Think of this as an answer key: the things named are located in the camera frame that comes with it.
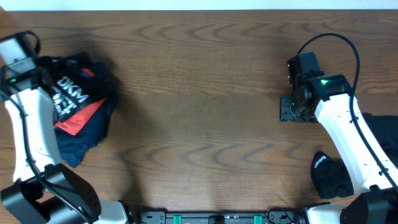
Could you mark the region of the black jersey with orange lines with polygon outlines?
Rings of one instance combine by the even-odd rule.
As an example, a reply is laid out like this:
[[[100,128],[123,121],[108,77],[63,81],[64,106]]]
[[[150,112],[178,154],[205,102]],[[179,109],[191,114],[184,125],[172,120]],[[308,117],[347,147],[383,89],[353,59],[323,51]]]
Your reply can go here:
[[[92,61],[86,52],[67,57],[41,56],[36,63],[50,75],[47,86],[57,112],[57,122],[68,120],[118,89],[118,81],[110,67]]]

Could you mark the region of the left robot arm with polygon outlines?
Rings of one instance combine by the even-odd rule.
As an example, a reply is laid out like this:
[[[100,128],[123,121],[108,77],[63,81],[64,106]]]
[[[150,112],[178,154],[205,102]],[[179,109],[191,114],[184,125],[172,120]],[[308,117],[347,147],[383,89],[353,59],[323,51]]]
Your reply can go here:
[[[79,77],[76,66],[34,66],[18,71],[9,65],[1,94],[14,131],[14,184],[1,190],[1,202],[21,223],[133,223],[122,202],[99,199],[94,188],[67,168],[54,124],[59,101],[85,103],[94,78]]]

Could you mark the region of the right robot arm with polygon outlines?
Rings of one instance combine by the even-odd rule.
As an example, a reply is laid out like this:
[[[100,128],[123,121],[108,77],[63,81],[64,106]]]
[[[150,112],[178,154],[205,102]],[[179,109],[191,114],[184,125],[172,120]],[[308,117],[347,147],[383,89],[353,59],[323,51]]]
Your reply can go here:
[[[282,121],[320,123],[348,170],[356,198],[347,206],[305,208],[306,223],[397,223],[397,167],[365,122],[342,74],[289,75],[291,96],[281,97]]]

